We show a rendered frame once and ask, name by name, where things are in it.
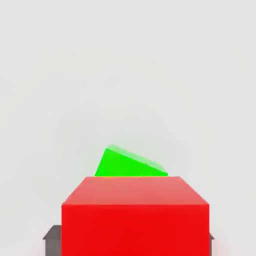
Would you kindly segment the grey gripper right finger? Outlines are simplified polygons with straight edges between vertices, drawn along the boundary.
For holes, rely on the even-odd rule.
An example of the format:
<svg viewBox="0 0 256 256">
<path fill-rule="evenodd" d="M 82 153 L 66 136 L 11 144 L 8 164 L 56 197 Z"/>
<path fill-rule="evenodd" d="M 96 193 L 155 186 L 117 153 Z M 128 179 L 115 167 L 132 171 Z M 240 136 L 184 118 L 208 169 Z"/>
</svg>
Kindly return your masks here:
<svg viewBox="0 0 256 256">
<path fill-rule="evenodd" d="M 209 256 L 212 256 L 212 242 L 215 238 L 212 236 L 212 234 L 209 234 Z"/>
</svg>

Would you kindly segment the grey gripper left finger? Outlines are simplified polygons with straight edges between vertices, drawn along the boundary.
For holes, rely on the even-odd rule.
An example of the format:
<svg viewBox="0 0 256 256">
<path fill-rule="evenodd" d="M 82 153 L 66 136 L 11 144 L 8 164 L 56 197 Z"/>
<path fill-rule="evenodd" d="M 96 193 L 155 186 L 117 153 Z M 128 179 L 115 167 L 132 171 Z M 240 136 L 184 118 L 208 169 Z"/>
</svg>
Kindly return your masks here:
<svg viewBox="0 0 256 256">
<path fill-rule="evenodd" d="M 46 235 L 45 256 L 61 256 L 61 225 L 53 225 Z"/>
</svg>

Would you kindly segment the small green cube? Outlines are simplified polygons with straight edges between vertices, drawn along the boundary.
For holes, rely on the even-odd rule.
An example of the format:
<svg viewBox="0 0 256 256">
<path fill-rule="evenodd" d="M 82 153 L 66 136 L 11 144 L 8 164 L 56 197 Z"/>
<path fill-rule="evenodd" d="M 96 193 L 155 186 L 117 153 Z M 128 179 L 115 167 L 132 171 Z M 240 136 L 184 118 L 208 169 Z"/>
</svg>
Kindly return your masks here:
<svg viewBox="0 0 256 256">
<path fill-rule="evenodd" d="M 95 172 L 96 177 L 167 177 L 158 163 L 116 145 L 105 150 Z"/>
</svg>

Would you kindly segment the small red cube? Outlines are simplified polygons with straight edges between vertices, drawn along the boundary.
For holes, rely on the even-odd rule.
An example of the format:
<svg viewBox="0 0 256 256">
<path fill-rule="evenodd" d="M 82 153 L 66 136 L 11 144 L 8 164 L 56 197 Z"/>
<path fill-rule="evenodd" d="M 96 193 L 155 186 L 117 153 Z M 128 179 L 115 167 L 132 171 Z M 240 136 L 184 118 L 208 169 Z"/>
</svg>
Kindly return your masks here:
<svg viewBox="0 0 256 256">
<path fill-rule="evenodd" d="M 86 177 L 61 206 L 61 256 L 210 256 L 209 217 L 180 177 Z"/>
</svg>

